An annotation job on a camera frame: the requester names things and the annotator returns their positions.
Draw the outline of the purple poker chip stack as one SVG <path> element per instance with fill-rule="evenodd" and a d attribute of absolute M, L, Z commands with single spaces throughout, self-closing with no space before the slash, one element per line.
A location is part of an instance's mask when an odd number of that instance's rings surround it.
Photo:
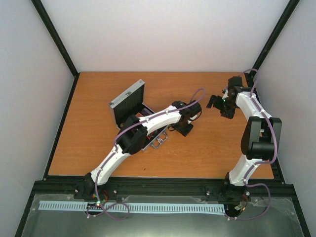
<path fill-rule="evenodd" d="M 148 110 L 147 108 L 144 108 L 142 111 L 141 111 L 141 114 L 143 116 L 150 116 L 152 114 L 152 112 L 150 110 Z"/>

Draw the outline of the playing card deck box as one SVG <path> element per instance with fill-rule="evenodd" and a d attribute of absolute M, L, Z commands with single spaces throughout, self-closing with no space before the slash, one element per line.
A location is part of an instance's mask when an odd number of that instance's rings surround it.
<path fill-rule="evenodd" d="M 142 115 L 141 113 L 137 113 L 135 116 L 136 116 L 138 119 L 143 117 L 143 115 Z"/>

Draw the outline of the aluminium poker case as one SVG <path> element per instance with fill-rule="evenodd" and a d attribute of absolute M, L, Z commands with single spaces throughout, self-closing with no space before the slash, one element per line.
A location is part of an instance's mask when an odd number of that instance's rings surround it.
<path fill-rule="evenodd" d="M 145 82 L 140 79 L 109 103 L 113 122 L 118 129 L 123 126 L 130 115 L 141 113 L 144 108 L 150 110 L 152 114 L 155 113 L 144 103 L 144 90 Z M 148 135 L 142 150 L 144 151 L 148 147 L 159 148 L 168 139 L 166 129 L 165 126 Z"/>

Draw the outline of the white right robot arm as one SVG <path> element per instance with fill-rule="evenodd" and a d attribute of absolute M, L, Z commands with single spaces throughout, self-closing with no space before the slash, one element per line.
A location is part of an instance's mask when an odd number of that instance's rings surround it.
<path fill-rule="evenodd" d="M 242 155 L 225 176 L 221 188 L 222 196 L 227 199 L 241 196 L 254 171 L 276 160 L 282 121 L 263 108 L 249 87 L 228 87 L 223 96 L 212 95 L 206 107 L 217 108 L 221 116 L 228 119 L 232 119 L 235 110 L 240 109 L 247 120 L 240 142 Z"/>

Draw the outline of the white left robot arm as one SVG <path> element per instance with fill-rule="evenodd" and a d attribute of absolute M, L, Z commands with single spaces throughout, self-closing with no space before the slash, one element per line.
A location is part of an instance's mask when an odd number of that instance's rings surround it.
<path fill-rule="evenodd" d="M 129 116 L 114 139 L 110 153 L 97 168 L 85 175 L 83 192 L 93 199 L 99 198 L 103 192 L 102 185 L 107 183 L 111 174 L 127 157 L 143 149 L 150 134 L 171 125 L 186 135 L 193 128 L 191 122 L 200 112 L 201 106 L 196 100 L 189 104 L 175 101 L 166 109 L 149 116 Z"/>

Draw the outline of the green lit circuit board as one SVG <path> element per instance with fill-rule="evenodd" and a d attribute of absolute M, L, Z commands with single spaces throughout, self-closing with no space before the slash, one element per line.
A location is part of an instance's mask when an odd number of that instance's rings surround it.
<path fill-rule="evenodd" d="M 106 209 L 106 203 L 109 200 L 107 191 L 103 190 L 99 195 L 93 194 L 92 197 L 96 199 L 96 202 L 88 205 L 89 210 L 92 210 L 92 209 L 105 210 Z"/>

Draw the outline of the metal front plate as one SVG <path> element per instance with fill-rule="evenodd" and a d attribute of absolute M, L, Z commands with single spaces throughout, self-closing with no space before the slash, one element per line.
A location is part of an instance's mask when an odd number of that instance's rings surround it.
<path fill-rule="evenodd" d="M 66 195 L 36 196 L 21 232 L 23 237 L 302 237 L 293 202 L 257 197 L 234 220 L 213 214 L 89 213 L 38 210 L 39 202 L 83 201 Z M 128 197 L 127 203 L 206 204 L 196 198 Z"/>

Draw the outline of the left black side rail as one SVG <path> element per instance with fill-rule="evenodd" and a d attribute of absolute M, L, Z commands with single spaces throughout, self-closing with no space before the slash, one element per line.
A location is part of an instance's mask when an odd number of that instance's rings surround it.
<path fill-rule="evenodd" d="M 49 158 L 48 158 L 48 161 L 47 161 L 47 164 L 46 164 L 46 167 L 45 167 L 45 171 L 44 171 L 43 177 L 42 177 L 43 181 L 45 181 L 47 179 L 47 177 L 48 177 L 48 173 L 49 173 L 49 170 L 50 170 L 53 158 L 54 158 L 54 154 L 55 154 L 55 151 L 56 151 L 59 139 L 60 139 L 60 135 L 62 133 L 62 129 L 63 129 L 64 123 L 65 123 L 65 120 L 66 120 L 66 117 L 67 117 L 67 113 L 69 111 L 69 107 L 71 105 L 71 101 L 72 101 L 72 98 L 73 98 L 73 95 L 74 95 L 74 92 L 75 92 L 75 89 L 76 89 L 76 86 L 77 86 L 77 83 L 78 83 L 78 80 L 79 80 L 79 76 L 80 76 L 80 73 L 78 73 L 76 76 L 74 76 L 74 81 L 73 81 L 73 84 L 71 86 L 71 90 L 70 90 L 70 93 L 69 93 L 69 96 L 68 96 L 68 99 L 67 99 L 67 102 L 66 102 L 66 106 L 64 108 L 64 111 L 63 111 L 63 114 L 62 114 L 62 117 L 61 117 L 61 121 L 60 121 L 58 130 L 57 130 L 57 133 L 56 133 L 53 145 L 52 145 L 51 152 L 49 154 Z"/>

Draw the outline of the right black frame post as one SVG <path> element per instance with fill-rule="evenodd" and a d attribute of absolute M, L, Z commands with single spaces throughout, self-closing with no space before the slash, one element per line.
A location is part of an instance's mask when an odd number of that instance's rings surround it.
<path fill-rule="evenodd" d="M 280 33 L 282 32 L 283 28 L 285 27 L 286 23 L 288 22 L 289 18 L 291 17 L 292 13 L 294 12 L 294 10 L 297 7 L 299 2 L 300 2 L 300 0 L 290 0 L 288 2 L 284 11 L 282 12 L 280 18 L 278 19 L 274 29 L 272 30 L 270 36 L 268 37 L 264 47 L 262 48 L 261 52 L 259 53 L 254 65 L 253 65 L 254 69 L 256 69 L 256 70 L 260 69 L 264 60 L 268 56 L 274 43 L 276 42 L 277 38 L 279 37 Z"/>

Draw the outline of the black frame post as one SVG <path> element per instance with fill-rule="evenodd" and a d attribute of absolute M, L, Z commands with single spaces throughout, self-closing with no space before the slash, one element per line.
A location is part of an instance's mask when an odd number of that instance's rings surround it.
<path fill-rule="evenodd" d="M 282 12 L 280 18 L 278 19 L 274 29 L 272 30 L 270 36 L 268 37 L 264 47 L 262 48 L 261 52 L 259 53 L 254 65 L 253 65 L 254 69 L 256 69 L 256 70 L 260 69 L 264 60 L 268 56 L 274 43 L 276 42 L 277 38 L 279 37 L 280 33 L 282 32 L 283 28 L 285 27 L 286 23 L 288 22 L 289 18 L 291 17 L 292 13 L 294 12 L 294 10 L 297 7 L 299 2 L 300 2 L 300 0 L 290 0 L 288 2 L 284 11 Z"/>
<path fill-rule="evenodd" d="M 31 0 L 35 10 L 37 11 L 39 17 L 41 18 L 42 22 L 44 23 L 47 31 L 49 32 L 52 40 L 54 41 L 57 49 L 59 50 L 61 56 L 63 57 L 69 71 L 73 75 L 73 77 L 77 77 L 79 75 L 72 59 L 70 58 L 70 55 L 65 48 L 52 20 L 49 17 L 49 14 L 47 13 L 42 1 L 40 0 Z"/>

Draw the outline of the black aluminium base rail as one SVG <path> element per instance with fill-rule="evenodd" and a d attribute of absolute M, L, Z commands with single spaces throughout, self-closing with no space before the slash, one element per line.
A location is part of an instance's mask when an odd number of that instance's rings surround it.
<path fill-rule="evenodd" d="M 251 180 L 250 184 L 264 183 L 267 188 L 245 188 L 236 195 L 223 194 L 220 179 L 168 179 L 168 178 L 122 178 L 112 177 L 101 187 L 85 187 L 81 176 L 49 176 L 44 181 L 36 181 L 31 194 L 70 194 L 76 199 L 96 200 L 98 193 L 101 200 L 123 201 L 128 196 L 167 196 L 193 197 L 218 203 L 238 203 L 253 200 L 255 197 L 291 198 L 297 201 L 293 185 L 280 180 Z"/>

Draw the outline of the left black frame post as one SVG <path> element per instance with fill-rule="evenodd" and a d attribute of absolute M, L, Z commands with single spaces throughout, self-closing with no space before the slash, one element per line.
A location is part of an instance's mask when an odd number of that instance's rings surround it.
<path fill-rule="evenodd" d="M 77 77 L 79 75 L 72 59 L 70 58 L 70 55 L 65 48 L 52 20 L 49 17 L 49 14 L 47 13 L 42 1 L 40 0 L 31 0 L 35 10 L 37 11 L 39 17 L 41 18 L 42 22 L 44 23 L 47 31 L 49 32 L 52 40 L 54 41 L 57 49 L 59 50 L 61 56 L 63 57 L 69 71 L 73 75 L 73 77 Z"/>

